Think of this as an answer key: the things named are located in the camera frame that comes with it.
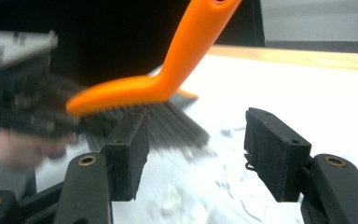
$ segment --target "brush handle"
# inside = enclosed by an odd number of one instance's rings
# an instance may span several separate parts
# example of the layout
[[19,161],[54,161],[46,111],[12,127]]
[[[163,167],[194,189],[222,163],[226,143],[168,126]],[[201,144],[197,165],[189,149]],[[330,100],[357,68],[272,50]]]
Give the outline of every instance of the brush handle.
[[182,85],[220,35],[241,0],[193,0],[187,7],[156,76],[167,100]]
[[200,62],[241,0],[192,0],[157,76],[125,77],[88,88],[71,98],[66,111],[82,116],[120,106],[169,100]]

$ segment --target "brush bristles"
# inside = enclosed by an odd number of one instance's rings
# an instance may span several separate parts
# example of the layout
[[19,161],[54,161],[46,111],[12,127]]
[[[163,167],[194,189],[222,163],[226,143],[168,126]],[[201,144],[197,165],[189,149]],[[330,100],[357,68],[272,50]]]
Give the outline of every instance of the brush bristles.
[[[149,147],[153,150],[199,150],[209,142],[209,134],[185,112],[171,102],[137,105],[104,111],[100,116],[119,121],[124,115],[139,108],[148,108],[146,114]],[[86,133],[89,148],[99,151],[108,139]]]

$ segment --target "table surface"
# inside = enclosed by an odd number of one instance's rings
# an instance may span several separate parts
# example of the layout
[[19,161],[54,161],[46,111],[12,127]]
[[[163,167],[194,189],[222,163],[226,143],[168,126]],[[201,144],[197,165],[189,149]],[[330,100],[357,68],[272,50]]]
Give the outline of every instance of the table surface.
[[[137,200],[113,203],[115,223],[302,223],[299,203],[275,203],[244,169],[249,107],[283,120],[312,143],[312,156],[335,154],[358,167],[358,54],[215,46],[182,88],[200,97],[186,113],[210,145],[186,157],[180,149],[151,153]],[[67,162],[85,151],[70,146],[66,161],[46,161],[38,188],[62,181]]]

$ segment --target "human hand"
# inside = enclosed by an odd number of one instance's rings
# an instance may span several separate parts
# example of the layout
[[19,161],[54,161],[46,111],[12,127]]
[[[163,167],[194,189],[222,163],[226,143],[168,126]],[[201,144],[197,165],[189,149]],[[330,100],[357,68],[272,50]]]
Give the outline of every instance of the human hand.
[[61,156],[65,153],[65,146],[74,142],[75,137],[71,133],[51,140],[0,129],[0,164],[16,168],[35,168],[46,157]]

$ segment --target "wooden edge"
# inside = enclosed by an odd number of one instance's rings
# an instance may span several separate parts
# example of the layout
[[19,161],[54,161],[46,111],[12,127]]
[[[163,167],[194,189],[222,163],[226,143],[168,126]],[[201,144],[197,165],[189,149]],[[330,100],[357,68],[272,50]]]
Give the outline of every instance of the wooden edge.
[[358,53],[266,49],[213,45],[208,54],[273,63],[290,63],[358,72]]

